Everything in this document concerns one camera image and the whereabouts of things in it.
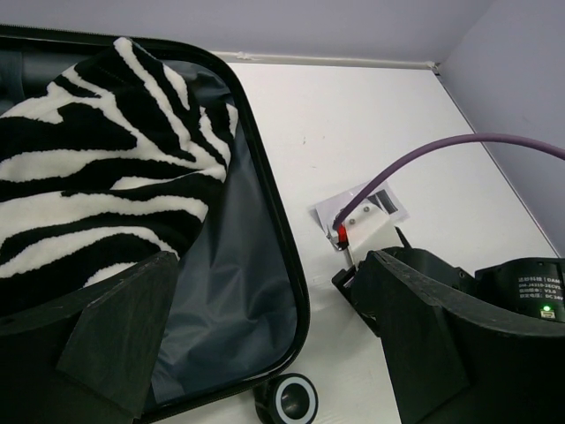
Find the black round object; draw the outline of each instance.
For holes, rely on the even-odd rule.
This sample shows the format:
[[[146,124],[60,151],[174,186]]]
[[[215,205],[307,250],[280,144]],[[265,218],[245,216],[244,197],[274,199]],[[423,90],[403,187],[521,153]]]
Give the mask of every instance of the black round object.
[[[253,390],[263,424],[311,424],[318,412],[318,393],[300,374],[280,375]]]

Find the cable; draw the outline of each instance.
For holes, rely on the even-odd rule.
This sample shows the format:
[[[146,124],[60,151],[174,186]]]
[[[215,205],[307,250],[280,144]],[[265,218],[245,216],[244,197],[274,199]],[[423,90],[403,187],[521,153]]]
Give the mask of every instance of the cable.
[[[377,175],[373,180],[367,184],[357,196],[355,196],[342,211],[337,214],[334,220],[333,228],[337,230],[339,226],[345,221],[345,218],[349,216],[351,212],[361,203],[369,194],[371,194],[378,186],[384,183],[388,177],[400,170],[404,165],[412,162],[414,159],[418,159],[420,156],[426,153],[433,152],[434,150],[439,150],[440,148],[447,148],[449,146],[454,146],[456,144],[465,143],[502,143],[502,144],[513,144],[516,146],[522,146],[525,148],[533,148],[548,155],[558,157],[565,161],[565,149],[558,148],[549,143],[543,141],[528,139],[527,137],[518,137],[517,135],[507,135],[507,134],[497,134],[497,133],[479,133],[479,134],[467,134],[467,135],[457,135],[455,137],[447,137],[446,139],[441,139],[433,141],[429,144],[417,148],[411,151],[408,155],[404,155],[400,159],[396,160],[394,163],[389,165],[383,172]]]

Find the suitcase rim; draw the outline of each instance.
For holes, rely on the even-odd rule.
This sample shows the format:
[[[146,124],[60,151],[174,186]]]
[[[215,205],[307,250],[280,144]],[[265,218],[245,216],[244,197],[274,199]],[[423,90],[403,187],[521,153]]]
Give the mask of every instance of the suitcase rim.
[[[35,44],[38,47],[49,45],[51,50],[56,49],[63,53],[79,52],[84,54],[84,50],[77,51],[82,48],[88,49],[88,54],[95,54],[97,51],[107,48],[118,36],[0,24],[0,49],[20,48],[24,45]],[[268,162],[251,105],[236,74],[219,57],[190,44],[150,38],[131,38],[161,60],[185,61],[209,69],[221,78],[230,89],[239,112],[239,122],[244,129],[245,140],[255,166],[257,179],[267,203],[269,217],[273,223],[278,245],[281,248],[282,259],[297,306],[297,331],[294,340],[289,350],[271,367],[259,371],[254,377],[245,378],[230,384],[228,387],[205,393],[196,398],[181,397],[175,399],[168,404],[161,405],[156,410],[144,413],[139,420],[136,420],[139,423],[150,423],[243,393],[283,372],[296,359],[304,346],[310,327],[310,299],[298,249],[292,236],[281,196],[276,188],[275,177]]]

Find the plush cloth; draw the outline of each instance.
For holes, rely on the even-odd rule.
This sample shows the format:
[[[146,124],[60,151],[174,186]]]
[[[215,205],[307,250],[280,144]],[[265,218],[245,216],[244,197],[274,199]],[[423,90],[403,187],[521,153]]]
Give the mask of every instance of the plush cloth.
[[[0,315],[180,258],[221,198],[237,126],[128,39],[0,117]]]

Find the suitcase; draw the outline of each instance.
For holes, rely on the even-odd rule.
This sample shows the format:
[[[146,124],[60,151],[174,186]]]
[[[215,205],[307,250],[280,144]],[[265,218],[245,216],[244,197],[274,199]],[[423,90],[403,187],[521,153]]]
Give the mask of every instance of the suitcase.
[[[102,34],[0,26],[0,114],[23,100],[22,94],[25,97],[36,95],[66,68],[102,51],[115,39],[116,36]],[[177,268],[176,289],[170,291],[168,298],[166,291],[162,293],[157,306],[135,300],[140,295],[135,294],[137,289],[132,284],[117,291],[116,287],[124,285],[125,280],[122,278],[121,283],[116,283],[110,278],[54,300],[55,303],[50,303],[51,309],[39,306],[2,318],[0,360],[10,360],[10,355],[17,352],[24,362],[27,360],[34,366],[41,362],[42,371],[19,380],[22,375],[14,371],[15,367],[9,367],[6,362],[0,364],[3,380],[0,391],[5,392],[0,394],[3,411],[0,416],[9,410],[16,413],[10,420],[4,416],[0,421],[65,422],[62,417],[72,411],[75,422],[112,424],[131,422],[135,418],[149,423],[254,390],[257,411],[263,422],[312,422],[317,411],[312,385],[299,375],[289,375],[286,379],[279,376],[298,356],[305,342],[310,321],[309,299],[298,251],[244,89],[234,72],[205,50],[180,42],[133,40],[181,74],[204,104],[222,98],[237,107],[235,147],[221,210],[208,214],[196,242],[178,265],[163,254],[149,258],[148,264],[138,264],[138,268],[145,267],[142,272],[152,269],[155,273],[160,269],[163,282],[171,280],[171,267]],[[146,287],[147,296],[153,296],[154,284],[146,283]],[[72,344],[71,340],[76,338],[83,317],[91,312],[91,305],[107,299],[108,293],[114,296],[116,292],[121,292],[124,299],[130,296],[134,299],[132,302],[144,305],[145,309],[139,307],[136,316],[154,317],[151,337],[130,340],[128,352],[135,350],[136,344],[142,344],[145,357],[132,359],[120,353],[119,360],[112,362],[129,364],[124,367],[131,367],[132,360],[145,364],[145,368],[131,367],[138,375],[137,380],[129,382],[126,380],[131,376],[125,372],[120,374],[122,368],[112,365],[117,371],[112,384],[121,384],[121,389],[96,381],[95,370],[85,371],[84,367],[89,368],[89,365],[84,361],[73,364],[76,355],[68,351],[78,349],[79,355],[80,349],[88,352],[97,349],[96,346],[112,345],[109,340],[101,343],[89,335],[79,343]],[[109,312],[102,321],[95,322],[96,325],[91,323],[94,328],[100,331],[105,328],[110,333],[109,320],[120,320],[113,315],[119,312],[112,309],[111,296],[104,303],[110,305]],[[118,300],[113,300],[113,307]],[[55,304],[61,309],[70,304],[73,307],[54,318]],[[53,321],[60,324],[56,329]],[[139,330],[130,324],[125,324],[127,331],[134,334]],[[50,337],[57,340],[56,344],[49,344]],[[39,346],[39,340],[56,348],[49,354],[28,354],[34,350],[34,344]],[[105,351],[99,350],[102,359],[98,366],[108,365]],[[154,366],[149,375],[147,370],[151,366],[147,363],[153,364],[152,361]],[[145,374],[138,368],[146,369]],[[57,376],[61,372],[65,373],[65,378]],[[81,383],[67,378],[73,377],[73,372],[83,375],[82,381],[78,378]],[[27,386],[34,385],[34,379],[41,378],[47,378],[50,383],[37,384],[42,389],[31,391],[20,387],[21,390],[15,390],[19,395],[7,396],[13,389],[11,384],[18,386],[21,381]],[[137,389],[122,396],[133,386]],[[289,387],[298,387],[299,398],[307,395],[310,403],[302,414],[298,411],[299,405],[292,402],[285,405],[281,401],[283,393],[292,394],[288,392]],[[60,390],[60,396],[49,396],[48,402],[46,390]],[[287,406],[294,415],[289,413],[285,418],[281,412],[286,411]],[[24,409],[28,420],[21,418],[24,415],[17,415]],[[93,416],[102,410],[107,411],[104,417]]]

